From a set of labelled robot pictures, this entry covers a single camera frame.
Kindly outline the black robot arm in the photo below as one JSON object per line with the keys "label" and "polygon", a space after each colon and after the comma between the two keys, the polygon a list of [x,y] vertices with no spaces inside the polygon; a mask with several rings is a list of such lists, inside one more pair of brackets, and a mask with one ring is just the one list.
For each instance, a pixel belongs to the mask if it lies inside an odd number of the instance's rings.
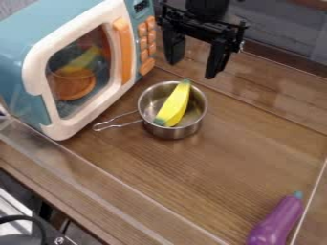
{"label": "black robot arm", "polygon": [[245,33],[250,24],[228,14],[230,0],[186,0],[177,7],[162,0],[158,24],[163,30],[166,61],[175,65],[186,56],[187,37],[212,45],[205,77],[213,79],[225,70],[233,53],[245,45]]}

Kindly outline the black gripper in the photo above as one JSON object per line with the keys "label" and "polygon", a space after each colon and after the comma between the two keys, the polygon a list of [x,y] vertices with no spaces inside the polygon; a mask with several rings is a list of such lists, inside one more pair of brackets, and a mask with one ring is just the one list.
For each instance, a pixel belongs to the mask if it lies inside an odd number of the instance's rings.
{"label": "black gripper", "polygon": [[165,57],[170,65],[186,55],[186,36],[212,44],[208,60],[208,79],[225,69],[232,52],[245,44],[249,23],[229,12],[229,3],[161,3],[159,25],[163,29]]}

